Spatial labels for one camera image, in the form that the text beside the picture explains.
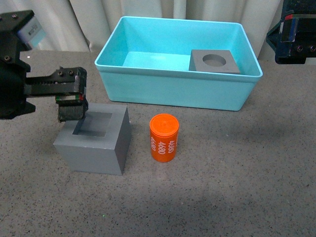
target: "screw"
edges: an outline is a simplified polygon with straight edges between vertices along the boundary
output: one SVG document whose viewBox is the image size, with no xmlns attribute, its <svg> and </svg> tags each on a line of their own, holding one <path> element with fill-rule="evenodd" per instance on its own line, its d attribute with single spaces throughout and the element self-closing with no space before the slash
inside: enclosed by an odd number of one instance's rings
<svg viewBox="0 0 316 237">
<path fill-rule="evenodd" d="M 6 61 L 6 62 L 10 62 L 11 61 L 11 57 L 10 56 L 8 56 L 8 55 L 6 55 L 5 57 L 4 57 L 4 60 Z"/>
<path fill-rule="evenodd" d="M 310 47 L 310 50 L 311 50 L 312 53 L 314 53 L 314 52 L 316 51 L 316 47 L 315 47 L 314 45 L 312 45 L 312 46 Z"/>
<path fill-rule="evenodd" d="M 299 52 L 299 53 L 302 52 L 303 51 L 303 47 L 302 46 L 297 46 L 296 51 Z"/>
</svg>

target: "gray block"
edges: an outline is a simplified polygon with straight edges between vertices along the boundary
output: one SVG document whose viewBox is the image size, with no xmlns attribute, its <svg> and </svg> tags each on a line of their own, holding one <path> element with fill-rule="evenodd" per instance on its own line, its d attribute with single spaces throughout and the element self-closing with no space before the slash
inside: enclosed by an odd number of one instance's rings
<svg viewBox="0 0 316 237">
<path fill-rule="evenodd" d="M 89 103 L 84 119 L 65 122 L 54 146 L 73 171 L 122 175 L 130 139 L 127 106 Z"/>
<path fill-rule="evenodd" d="M 189 71 L 240 74 L 229 50 L 192 50 Z"/>
</svg>

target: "circular hole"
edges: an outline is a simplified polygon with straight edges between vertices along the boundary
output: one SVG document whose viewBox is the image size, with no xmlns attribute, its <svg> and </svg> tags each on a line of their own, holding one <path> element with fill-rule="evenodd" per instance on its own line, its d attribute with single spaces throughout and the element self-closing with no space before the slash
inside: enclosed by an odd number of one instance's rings
<svg viewBox="0 0 316 237">
<path fill-rule="evenodd" d="M 203 57 L 203 62 L 212 67 L 222 67 L 226 64 L 225 58 L 217 54 L 207 54 Z"/>
</svg>

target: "robotic arm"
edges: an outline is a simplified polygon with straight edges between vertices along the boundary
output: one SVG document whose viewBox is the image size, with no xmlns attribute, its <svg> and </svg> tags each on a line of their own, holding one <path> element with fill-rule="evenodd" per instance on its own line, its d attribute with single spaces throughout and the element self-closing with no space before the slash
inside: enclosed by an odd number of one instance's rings
<svg viewBox="0 0 316 237">
<path fill-rule="evenodd" d="M 0 14 L 0 119 L 32 113 L 29 97 L 55 96 L 58 120 L 80 120 L 88 110 L 84 68 L 62 68 L 46 77 L 27 78 L 31 67 L 20 52 L 33 48 L 44 31 L 33 11 Z"/>
<path fill-rule="evenodd" d="M 284 0 L 281 20 L 267 34 L 278 64 L 316 57 L 316 0 Z"/>
</svg>

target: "square hole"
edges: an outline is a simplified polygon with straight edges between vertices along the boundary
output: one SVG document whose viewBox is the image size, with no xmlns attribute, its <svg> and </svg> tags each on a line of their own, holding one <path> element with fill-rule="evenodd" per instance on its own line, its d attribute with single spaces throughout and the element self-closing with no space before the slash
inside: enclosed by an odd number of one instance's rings
<svg viewBox="0 0 316 237">
<path fill-rule="evenodd" d="M 73 135 L 104 137 L 111 117 L 112 113 L 88 112 L 78 121 Z"/>
</svg>

